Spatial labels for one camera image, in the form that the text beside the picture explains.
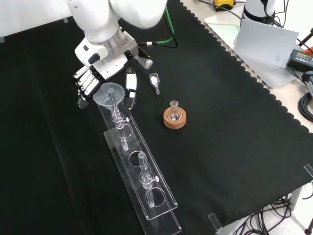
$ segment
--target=floor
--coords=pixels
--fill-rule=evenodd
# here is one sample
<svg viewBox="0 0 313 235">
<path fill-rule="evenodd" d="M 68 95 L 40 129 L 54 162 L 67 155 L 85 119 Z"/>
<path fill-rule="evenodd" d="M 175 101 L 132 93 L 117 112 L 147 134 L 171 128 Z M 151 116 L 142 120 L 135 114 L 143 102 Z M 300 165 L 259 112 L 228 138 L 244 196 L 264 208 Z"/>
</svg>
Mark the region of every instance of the floor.
<svg viewBox="0 0 313 235">
<path fill-rule="evenodd" d="M 184 5 L 190 10 L 192 13 L 198 17 L 202 24 L 204 23 L 204 19 L 216 14 L 213 7 L 198 2 L 198 0 L 181 0 Z M 313 192 L 313 185 L 311 183 L 302 187 L 299 200 L 296 204 L 294 211 L 292 212 L 291 218 L 285 219 L 278 227 L 273 229 L 270 234 L 271 235 L 301 235 L 304 234 L 304 230 L 310 224 L 313 218 L 313 197 L 308 200 L 302 200 L 303 197 L 308 197 Z M 278 212 L 284 214 L 284 209 L 278 209 Z M 267 228 L 271 228 L 277 222 L 280 221 L 280 217 L 277 216 L 273 211 L 269 211 L 265 213 L 265 223 Z M 253 226 L 257 228 L 257 224 L 255 219 L 252 222 Z"/>
</svg>

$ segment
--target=black tablecloth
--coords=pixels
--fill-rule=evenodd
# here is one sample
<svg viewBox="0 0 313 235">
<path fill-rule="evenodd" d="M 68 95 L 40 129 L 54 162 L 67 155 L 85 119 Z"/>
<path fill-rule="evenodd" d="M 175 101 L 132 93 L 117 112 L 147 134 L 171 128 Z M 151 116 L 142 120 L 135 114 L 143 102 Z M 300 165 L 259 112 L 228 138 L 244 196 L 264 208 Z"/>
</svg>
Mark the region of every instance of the black tablecloth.
<svg viewBox="0 0 313 235">
<path fill-rule="evenodd" d="M 178 0 L 168 8 L 179 47 L 145 48 L 150 70 L 133 64 L 132 114 L 178 202 L 182 234 L 210 234 L 209 214 L 225 226 L 307 183 L 313 139 Z M 120 23 L 138 42 L 169 37 L 163 20 L 148 30 Z M 0 44 L 0 234 L 142 233 L 97 106 L 76 105 L 83 36 L 69 19 Z M 187 112 L 180 130 L 163 124 L 171 100 Z"/>
</svg>

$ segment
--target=robot finger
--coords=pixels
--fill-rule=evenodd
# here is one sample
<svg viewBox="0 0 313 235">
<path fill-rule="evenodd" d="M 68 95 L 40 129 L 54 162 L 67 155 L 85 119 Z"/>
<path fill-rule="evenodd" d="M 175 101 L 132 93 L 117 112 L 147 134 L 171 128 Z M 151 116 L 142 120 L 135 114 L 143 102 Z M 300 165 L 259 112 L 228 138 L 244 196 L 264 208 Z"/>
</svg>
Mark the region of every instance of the robot finger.
<svg viewBox="0 0 313 235">
<path fill-rule="evenodd" d="M 76 72 L 76 74 L 74 74 L 74 78 L 77 80 L 78 78 L 80 78 L 84 73 L 86 73 L 89 70 L 88 66 L 83 66 L 80 70 L 78 70 Z"/>
</svg>

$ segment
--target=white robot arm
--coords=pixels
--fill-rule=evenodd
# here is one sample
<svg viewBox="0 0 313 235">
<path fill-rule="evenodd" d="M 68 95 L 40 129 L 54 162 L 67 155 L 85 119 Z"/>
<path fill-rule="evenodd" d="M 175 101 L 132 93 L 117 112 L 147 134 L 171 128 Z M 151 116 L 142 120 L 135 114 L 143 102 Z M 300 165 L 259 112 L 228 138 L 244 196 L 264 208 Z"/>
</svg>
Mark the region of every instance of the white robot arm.
<svg viewBox="0 0 313 235">
<path fill-rule="evenodd" d="M 73 18 L 85 33 L 75 50 L 84 64 L 74 75 L 80 107 L 85 107 L 102 83 L 126 69 L 130 59 L 136 59 L 146 69 L 151 67 L 151 58 L 137 47 L 131 35 L 121 31 L 118 19 L 150 28 L 161 19 L 166 3 L 167 0 L 67 0 Z M 127 70 L 129 108 L 135 103 L 137 81 L 134 74 L 132 69 Z"/>
</svg>

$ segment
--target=glass tube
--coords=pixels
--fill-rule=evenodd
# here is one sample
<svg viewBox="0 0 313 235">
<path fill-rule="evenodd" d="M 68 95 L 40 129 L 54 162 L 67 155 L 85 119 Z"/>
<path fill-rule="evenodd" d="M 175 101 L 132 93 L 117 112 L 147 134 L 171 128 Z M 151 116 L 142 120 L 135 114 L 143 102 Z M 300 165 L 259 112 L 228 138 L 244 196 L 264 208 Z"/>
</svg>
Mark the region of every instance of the glass tube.
<svg viewBox="0 0 313 235">
<path fill-rule="evenodd" d="M 114 95 L 114 89 L 110 88 L 108 89 L 108 94 L 109 94 L 109 98 L 111 101 L 111 112 L 112 112 L 112 119 L 115 122 L 115 125 L 117 127 L 117 131 L 118 131 L 118 136 L 121 138 L 121 142 L 122 142 L 122 146 L 124 151 L 128 150 L 128 144 L 127 144 L 127 140 L 125 137 L 125 133 L 123 131 L 123 117 L 121 116 L 117 103 L 116 103 L 116 99 L 115 99 L 115 95 Z"/>
<path fill-rule="evenodd" d="M 140 152 L 138 153 L 138 158 L 139 158 L 139 164 L 140 164 L 140 169 L 141 169 L 142 186 L 145 189 L 150 189 L 152 188 L 152 175 L 150 174 L 148 170 L 147 156 L 144 152 Z M 153 198 L 152 190 L 149 190 L 147 193 L 147 202 L 148 202 L 149 207 L 155 206 L 155 201 Z"/>
</svg>

